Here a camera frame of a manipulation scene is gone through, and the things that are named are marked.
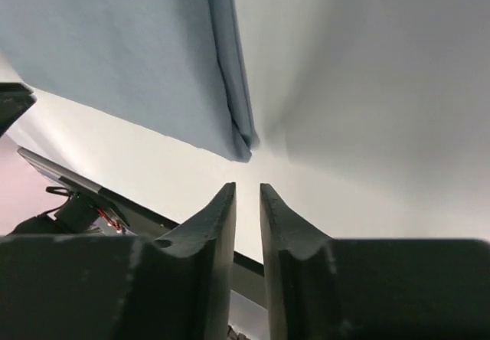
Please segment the grey blue t shirt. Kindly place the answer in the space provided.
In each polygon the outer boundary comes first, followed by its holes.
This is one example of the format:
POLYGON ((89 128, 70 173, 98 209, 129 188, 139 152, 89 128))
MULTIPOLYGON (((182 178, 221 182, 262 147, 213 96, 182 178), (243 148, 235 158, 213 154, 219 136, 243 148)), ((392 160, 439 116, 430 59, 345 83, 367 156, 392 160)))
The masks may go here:
POLYGON ((234 0, 1 0, 1 53, 35 88, 250 160, 234 0))

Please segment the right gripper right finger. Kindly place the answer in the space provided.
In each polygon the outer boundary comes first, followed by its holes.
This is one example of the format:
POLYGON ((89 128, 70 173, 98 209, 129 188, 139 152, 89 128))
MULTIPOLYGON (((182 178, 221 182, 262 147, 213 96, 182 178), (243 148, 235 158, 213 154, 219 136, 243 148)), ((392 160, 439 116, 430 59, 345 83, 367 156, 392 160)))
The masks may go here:
POLYGON ((260 186, 273 339, 487 339, 489 244, 333 238, 260 186))

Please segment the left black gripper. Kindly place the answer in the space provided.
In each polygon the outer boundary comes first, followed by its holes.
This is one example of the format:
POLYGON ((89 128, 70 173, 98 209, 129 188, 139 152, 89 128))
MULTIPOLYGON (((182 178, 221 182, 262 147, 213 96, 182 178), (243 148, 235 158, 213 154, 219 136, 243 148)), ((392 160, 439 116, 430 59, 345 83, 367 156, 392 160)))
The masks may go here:
POLYGON ((0 136, 37 102, 22 83, 0 83, 0 136))

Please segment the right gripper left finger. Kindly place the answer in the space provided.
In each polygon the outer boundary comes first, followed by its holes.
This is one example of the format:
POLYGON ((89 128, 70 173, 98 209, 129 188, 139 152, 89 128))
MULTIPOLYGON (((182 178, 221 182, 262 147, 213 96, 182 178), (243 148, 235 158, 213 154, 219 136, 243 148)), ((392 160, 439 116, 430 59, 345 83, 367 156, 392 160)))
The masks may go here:
POLYGON ((230 260, 136 235, 1 239, 3 339, 224 339, 230 260))

